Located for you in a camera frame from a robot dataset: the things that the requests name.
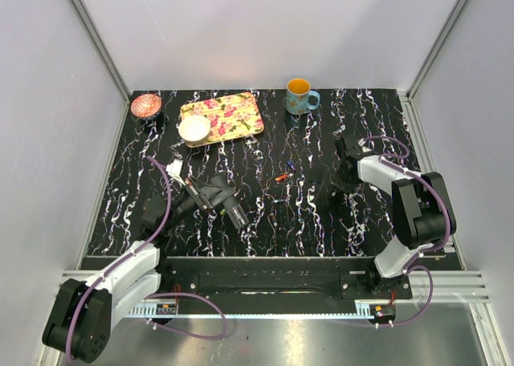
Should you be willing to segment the black remote control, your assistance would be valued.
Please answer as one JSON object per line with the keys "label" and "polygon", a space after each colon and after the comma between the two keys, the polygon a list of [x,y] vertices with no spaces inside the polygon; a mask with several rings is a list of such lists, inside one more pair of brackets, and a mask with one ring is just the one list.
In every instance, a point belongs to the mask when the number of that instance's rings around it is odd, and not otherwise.
{"label": "black remote control", "polygon": [[242,229],[248,224],[248,218],[236,197],[235,188],[228,184],[226,176],[222,174],[213,177],[211,183],[220,190],[214,197],[214,205],[223,205],[234,227]]}

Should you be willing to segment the black remote battery cover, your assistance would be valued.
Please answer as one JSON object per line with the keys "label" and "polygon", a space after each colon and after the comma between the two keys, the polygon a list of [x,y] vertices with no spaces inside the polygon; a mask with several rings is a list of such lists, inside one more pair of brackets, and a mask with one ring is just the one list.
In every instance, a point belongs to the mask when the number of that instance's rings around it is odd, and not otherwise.
{"label": "black remote battery cover", "polygon": [[321,183],[324,180],[325,169],[324,168],[312,168],[309,172],[308,179],[311,182]]}

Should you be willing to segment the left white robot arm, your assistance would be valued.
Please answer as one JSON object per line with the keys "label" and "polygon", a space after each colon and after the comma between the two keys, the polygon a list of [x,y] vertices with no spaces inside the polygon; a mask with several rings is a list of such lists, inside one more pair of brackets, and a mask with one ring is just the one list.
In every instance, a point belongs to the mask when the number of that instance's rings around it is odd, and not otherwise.
{"label": "left white robot arm", "polygon": [[244,226],[247,217],[235,190],[222,175],[208,183],[188,177],[182,188],[184,194],[176,205],[170,193],[145,201],[141,237],[126,253],[85,280],[69,278],[59,286],[43,329],[43,345],[62,352],[70,361],[90,364],[105,349],[116,325],[146,299],[155,303],[141,317],[153,328],[163,327],[164,319],[177,313],[177,306],[165,305],[168,299],[196,299],[209,304],[217,314],[222,312],[206,297],[174,287],[172,272],[165,264],[166,234],[198,209],[222,207],[237,227]]}

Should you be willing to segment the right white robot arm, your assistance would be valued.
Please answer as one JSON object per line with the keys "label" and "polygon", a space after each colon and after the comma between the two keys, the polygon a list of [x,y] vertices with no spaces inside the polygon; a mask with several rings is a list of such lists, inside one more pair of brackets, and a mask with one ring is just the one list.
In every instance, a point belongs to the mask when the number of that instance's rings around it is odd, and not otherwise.
{"label": "right white robot arm", "polygon": [[351,193],[368,183],[390,195],[394,236],[365,272],[365,289],[376,299],[386,297],[425,253],[441,250],[457,230],[443,176],[400,166],[410,155],[390,136],[342,136],[335,142],[340,165],[336,193]]}

